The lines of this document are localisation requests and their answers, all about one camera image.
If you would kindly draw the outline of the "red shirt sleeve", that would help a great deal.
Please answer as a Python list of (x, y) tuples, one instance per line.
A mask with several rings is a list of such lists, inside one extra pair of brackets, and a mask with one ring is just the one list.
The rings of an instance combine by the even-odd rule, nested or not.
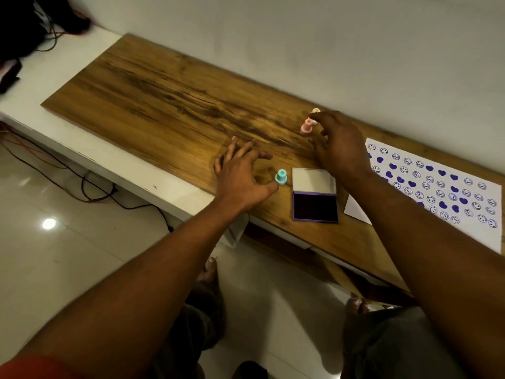
[(25, 355), (0, 365), (0, 379), (83, 379), (50, 357)]

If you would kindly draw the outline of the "person's left hand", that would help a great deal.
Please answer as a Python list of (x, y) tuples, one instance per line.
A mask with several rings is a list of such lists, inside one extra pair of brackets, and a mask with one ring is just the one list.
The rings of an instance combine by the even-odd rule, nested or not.
[(259, 182), (253, 175), (253, 167), (259, 159), (270, 160), (273, 158), (270, 153), (258, 148), (256, 143), (253, 150), (237, 159), (236, 152), (242, 146), (238, 144), (238, 138), (233, 137), (224, 153), (221, 154), (224, 155), (223, 168), (220, 174), (216, 174), (216, 193), (211, 203), (234, 216), (267, 200), (255, 199), (255, 184)]

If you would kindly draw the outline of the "person's right leg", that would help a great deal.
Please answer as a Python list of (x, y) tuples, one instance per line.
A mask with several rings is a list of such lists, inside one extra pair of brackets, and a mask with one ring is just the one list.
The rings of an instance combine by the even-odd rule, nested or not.
[(345, 317), (340, 379), (471, 379), (419, 306)]

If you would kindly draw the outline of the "white low bench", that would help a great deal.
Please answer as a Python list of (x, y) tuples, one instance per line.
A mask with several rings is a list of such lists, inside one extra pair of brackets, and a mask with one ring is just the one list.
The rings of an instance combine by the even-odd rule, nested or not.
[[(109, 142), (63, 120), (41, 104), (73, 78), (111, 45), (119, 35), (93, 27), (84, 36), (63, 36), (52, 51), (35, 52), (22, 61), (18, 81), (0, 97), (0, 119), (17, 132), (40, 142), (51, 150), (120, 185), (131, 193), (153, 203), (176, 218), (186, 221), (207, 206), (212, 195), (187, 183)], [(221, 242), (236, 247), (246, 233), (291, 264), (321, 280), (331, 279), (349, 291), (392, 287), (382, 279), (351, 266), (255, 216), (244, 215), (226, 230)]]

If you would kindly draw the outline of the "person's foot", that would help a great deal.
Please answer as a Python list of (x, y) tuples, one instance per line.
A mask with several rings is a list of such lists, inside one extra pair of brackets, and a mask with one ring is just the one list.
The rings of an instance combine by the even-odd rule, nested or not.
[(198, 275), (198, 282), (208, 282), (211, 284), (218, 282), (218, 264), (217, 259), (210, 257), (203, 267), (202, 271)]
[(368, 306), (368, 302), (364, 298), (349, 298), (345, 304), (345, 316), (353, 317), (359, 314), (369, 313), (371, 310)]

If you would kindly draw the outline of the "person's right foot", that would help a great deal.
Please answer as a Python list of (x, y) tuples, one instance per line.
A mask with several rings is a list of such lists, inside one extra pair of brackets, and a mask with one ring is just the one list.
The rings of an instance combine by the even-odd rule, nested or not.
[(364, 298), (349, 298), (345, 304), (345, 316), (353, 317), (359, 314), (369, 313), (371, 310), (368, 306), (368, 302)]

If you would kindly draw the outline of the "person's left foot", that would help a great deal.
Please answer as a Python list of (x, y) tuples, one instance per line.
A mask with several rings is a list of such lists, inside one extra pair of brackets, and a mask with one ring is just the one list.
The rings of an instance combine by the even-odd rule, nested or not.
[(211, 284), (218, 282), (218, 264), (217, 259), (210, 257), (203, 267), (202, 271), (198, 275), (198, 282), (208, 282)]

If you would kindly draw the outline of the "person's leg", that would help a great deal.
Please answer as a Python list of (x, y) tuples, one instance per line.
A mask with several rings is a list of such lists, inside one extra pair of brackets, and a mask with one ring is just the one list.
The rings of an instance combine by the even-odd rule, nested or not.
[(419, 306), (345, 317), (340, 379), (471, 379)]
[(197, 281), (153, 359), (147, 379), (205, 379), (199, 364), (225, 331), (225, 307), (218, 279)]

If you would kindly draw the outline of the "brown wooden board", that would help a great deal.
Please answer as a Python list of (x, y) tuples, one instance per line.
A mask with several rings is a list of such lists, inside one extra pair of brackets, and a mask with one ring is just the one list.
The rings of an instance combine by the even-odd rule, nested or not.
[[(128, 34), (42, 106), (211, 194), (217, 183), (212, 163), (232, 135), (239, 142), (257, 140), (273, 159), (258, 161), (255, 177), (269, 182), (284, 169), (287, 183), (249, 216), (294, 236), (294, 243), (302, 241), (301, 247), (318, 248), (407, 289), (375, 228), (337, 183), (337, 224), (292, 219), (292, 169), (321, 169), (312, 146), (300, 133), (313, 103)], [(505, 209), (505, 175), (362, 121), (351, 121), (365, 140), (378, 140), (501, 185)], [(500, 254), (505, 257), (503, 219), (505, 213)]]

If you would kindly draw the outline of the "white stamped paper sheet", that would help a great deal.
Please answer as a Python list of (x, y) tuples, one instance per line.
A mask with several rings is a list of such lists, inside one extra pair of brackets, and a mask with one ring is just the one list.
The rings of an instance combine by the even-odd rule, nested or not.
[(502, 186), (371, 138), (371, 169), (397, 191), (502, 253)]

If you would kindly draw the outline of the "purple ink pad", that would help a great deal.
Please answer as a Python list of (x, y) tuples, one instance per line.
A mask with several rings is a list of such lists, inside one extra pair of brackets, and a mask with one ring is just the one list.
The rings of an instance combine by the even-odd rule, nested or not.
[(336, 181), (326, 170), (292, 169), (292, 219), (319, 223), (339, 222)]

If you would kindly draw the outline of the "person's right hand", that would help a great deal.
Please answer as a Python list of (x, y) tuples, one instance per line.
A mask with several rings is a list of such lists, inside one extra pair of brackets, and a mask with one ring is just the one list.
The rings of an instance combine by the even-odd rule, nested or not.
[(325, 130), (331, 143), (331, 159), (320, 163), (341, 185), (351, 188), (373, 175), (365, 140), (350, 118), (338, 111), (310, 114)]

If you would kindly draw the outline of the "person's left forearm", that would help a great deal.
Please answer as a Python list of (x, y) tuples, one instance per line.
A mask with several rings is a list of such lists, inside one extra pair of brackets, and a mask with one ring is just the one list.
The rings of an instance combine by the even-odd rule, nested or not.
[(215, 197), (173, 233), (73, 300), (18, 353), (91, 378), (132, 378), (162, 345), (226, 227), (251, 203)]

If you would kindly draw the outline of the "black bag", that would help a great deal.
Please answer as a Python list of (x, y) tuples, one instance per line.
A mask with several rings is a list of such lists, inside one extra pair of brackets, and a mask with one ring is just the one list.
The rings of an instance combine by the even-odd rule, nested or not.
[(0, 63), (27, 57), (45, 41), (48, 30), (35, 5), (49, 24), (69, 34), (80, 35), (90, 28), (90, 18), (76, 12), (68, 0), (0, 0)]

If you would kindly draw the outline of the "person's right forearm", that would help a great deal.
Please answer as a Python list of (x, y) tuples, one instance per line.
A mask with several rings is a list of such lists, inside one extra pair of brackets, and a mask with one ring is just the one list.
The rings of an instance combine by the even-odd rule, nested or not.
[(444, 222), (370, 168), (340, 177), (408, 289), (464, 366), (505, 379), (505, 257)]

